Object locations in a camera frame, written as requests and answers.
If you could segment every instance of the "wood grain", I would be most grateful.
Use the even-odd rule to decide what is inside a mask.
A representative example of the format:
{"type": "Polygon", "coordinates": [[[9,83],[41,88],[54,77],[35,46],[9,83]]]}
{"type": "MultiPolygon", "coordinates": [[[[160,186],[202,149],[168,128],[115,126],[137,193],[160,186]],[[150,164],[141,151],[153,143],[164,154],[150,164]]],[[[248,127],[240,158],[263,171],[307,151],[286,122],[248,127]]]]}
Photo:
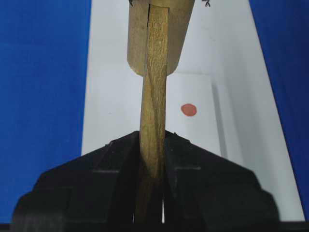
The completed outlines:
{"type": "Polygon", "coordinates": [[[140,116],[139,183],[135,222],[162,220],[169,9],[150,5],[140,116]]]}

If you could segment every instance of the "brass cylinder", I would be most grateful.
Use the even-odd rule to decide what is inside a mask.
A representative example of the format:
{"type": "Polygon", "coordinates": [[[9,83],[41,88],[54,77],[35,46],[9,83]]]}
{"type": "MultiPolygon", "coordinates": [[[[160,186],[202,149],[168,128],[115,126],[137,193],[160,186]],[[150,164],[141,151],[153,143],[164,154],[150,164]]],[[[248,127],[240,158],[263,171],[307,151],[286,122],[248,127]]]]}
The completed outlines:
{"type": "Polygon", "coordinates": [[[138,75],[145,76],[149,5],[169,8],[167,75],[178,66],[195,0],[134,0],[129,12],[127,61],[138,75]]]}

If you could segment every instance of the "blue surface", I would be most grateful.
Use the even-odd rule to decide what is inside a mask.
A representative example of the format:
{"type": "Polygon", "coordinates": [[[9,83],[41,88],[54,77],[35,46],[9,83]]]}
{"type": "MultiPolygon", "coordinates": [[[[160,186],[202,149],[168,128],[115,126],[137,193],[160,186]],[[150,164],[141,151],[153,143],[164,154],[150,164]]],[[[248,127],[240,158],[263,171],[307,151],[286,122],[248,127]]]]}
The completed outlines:
{"type": "Polygon", "coordinates": [[[309,0],[250,0],[250,4],[309,220],[309,0]]]}
{"type": "Polygon", "coordinates": [[[0,223],[81,155],[91,0],[0,1],[0,223]]]}

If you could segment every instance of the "wooden dowel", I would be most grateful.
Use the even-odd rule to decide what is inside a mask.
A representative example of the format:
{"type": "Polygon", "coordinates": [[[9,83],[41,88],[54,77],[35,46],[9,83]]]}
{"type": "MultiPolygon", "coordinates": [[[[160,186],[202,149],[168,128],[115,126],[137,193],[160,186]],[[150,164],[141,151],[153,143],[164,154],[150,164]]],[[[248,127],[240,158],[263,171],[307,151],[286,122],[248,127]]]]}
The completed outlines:
{"type": "Polygon", "coordinates": [[[169,9],[150,5],[140,116],[135,222],[161,222],[169,9]]]}

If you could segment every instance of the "red dot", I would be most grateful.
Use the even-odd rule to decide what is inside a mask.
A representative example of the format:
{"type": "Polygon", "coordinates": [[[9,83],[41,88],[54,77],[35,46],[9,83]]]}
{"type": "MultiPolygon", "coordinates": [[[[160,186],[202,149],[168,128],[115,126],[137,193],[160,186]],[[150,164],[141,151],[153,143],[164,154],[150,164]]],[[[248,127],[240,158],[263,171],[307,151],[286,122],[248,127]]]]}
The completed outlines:
{"type": "Polygon", "coordinates": [[[197,108],[195,107],[195,105],[186,104],[182,106],[182,112],[186,116],[194,116],[197,114],[197,108]]]}

